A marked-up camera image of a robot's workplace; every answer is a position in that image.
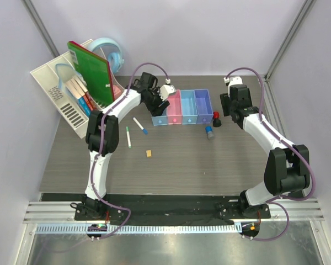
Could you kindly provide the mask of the green capped marker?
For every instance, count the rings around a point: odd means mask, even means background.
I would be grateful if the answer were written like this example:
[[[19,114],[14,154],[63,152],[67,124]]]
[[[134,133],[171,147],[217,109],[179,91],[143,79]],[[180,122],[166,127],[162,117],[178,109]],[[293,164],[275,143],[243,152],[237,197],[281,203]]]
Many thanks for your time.
[[[130,138],[130,129],[128,126],[126,126],[126,137],[127,137],[127,144],[128,144],[128,148],[132,148],[132,144],[131,144],[131,138]]]

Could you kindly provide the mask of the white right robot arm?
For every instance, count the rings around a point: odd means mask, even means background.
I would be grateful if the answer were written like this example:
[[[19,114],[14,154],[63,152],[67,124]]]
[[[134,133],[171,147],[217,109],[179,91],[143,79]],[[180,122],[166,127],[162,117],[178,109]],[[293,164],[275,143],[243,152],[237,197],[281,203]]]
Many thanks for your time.
[[[268,155],[263,181],[241,192],[238,211],[244,218],[255,218],[266,202],[280,195],[298,192],[310,186],[309,150],[284,138],[268,123],[259,108],[252,105],[246,85],[228,86],[220,95],[224,116],[251,135]]]

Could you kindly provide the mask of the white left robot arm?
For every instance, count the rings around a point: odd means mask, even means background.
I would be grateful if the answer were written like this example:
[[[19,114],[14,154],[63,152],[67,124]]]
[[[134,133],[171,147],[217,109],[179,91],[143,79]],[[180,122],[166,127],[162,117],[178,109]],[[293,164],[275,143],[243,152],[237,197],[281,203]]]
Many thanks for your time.
[[[121,96],[108,107],[89,116],[86,143],[90,155],[88,184],[81,202],[73,208],[76,220],[101,220],[111,208],[106,201],[106,178],[112,154],[119,144],[119,123],[140,104],[153,115],[161,115],[170,105],[168,97],[176,92],[170,78],[158,86],[156,76],[147,72],[131,80]]]

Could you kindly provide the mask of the four colour drawer organizer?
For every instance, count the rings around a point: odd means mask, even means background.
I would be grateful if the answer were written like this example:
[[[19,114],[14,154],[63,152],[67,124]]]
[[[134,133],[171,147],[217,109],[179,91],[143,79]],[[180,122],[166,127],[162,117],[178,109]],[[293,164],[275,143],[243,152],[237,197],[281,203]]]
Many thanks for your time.
[[[209,124],[213,110],[208,89],[177,90],[168,97],[169,106],[160,116],[152,116],[154,126]]]

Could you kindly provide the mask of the blue grey glue stick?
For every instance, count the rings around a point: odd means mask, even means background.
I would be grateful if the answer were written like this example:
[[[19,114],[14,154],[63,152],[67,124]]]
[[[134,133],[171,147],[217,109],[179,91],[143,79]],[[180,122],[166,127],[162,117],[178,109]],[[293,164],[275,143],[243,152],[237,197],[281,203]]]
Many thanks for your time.
[[[214,136],[214,133],[213,133],[213,131],[212,131],[212,127],[211,126],[207,126],[206,128],[205,128],[205,130],[206,130],[206,134],[207,134],[207,138],[209,139],[209,140],[212,140],[215,136]]]

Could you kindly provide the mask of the blue capped marker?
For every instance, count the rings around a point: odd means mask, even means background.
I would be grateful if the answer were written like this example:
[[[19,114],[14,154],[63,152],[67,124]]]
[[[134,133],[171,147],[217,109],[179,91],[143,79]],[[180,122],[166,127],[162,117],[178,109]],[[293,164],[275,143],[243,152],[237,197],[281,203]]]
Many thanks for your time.
[[[136,123],[136,125],[140,128],[140,130],[141,130],[145,135],[147,135],[147,134],[148,134],[148,131],[142,126],[142,124],[136,119],[136,117],[133,117],[132,119],[133,119],[133,121]]]

